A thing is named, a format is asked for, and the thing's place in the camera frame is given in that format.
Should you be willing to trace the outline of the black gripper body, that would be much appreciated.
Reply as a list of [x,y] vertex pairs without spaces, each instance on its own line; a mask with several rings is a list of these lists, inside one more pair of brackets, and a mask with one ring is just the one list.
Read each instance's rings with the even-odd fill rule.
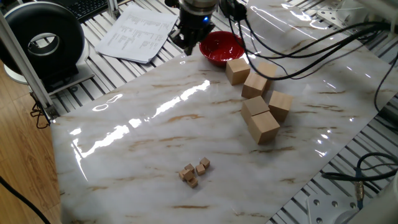
[[180,24],[178,28],[183,40],[203,40],[214,29],[211,21],[212,13],[195,15],[184,9],[180,10]]

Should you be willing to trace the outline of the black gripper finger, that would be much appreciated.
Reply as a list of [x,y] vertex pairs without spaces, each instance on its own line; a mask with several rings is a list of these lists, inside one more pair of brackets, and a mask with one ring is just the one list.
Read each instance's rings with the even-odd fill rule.
[[171,41],[180,47],[187,56],[191,55],[193,50],[193,42],[190,39],[190,35],[190,31],[183,28],[174,29],[169,34]]
[[190,53],[192,54],[195,46],[206,39],[208,34],[214,29],[214,26],[190,29]]

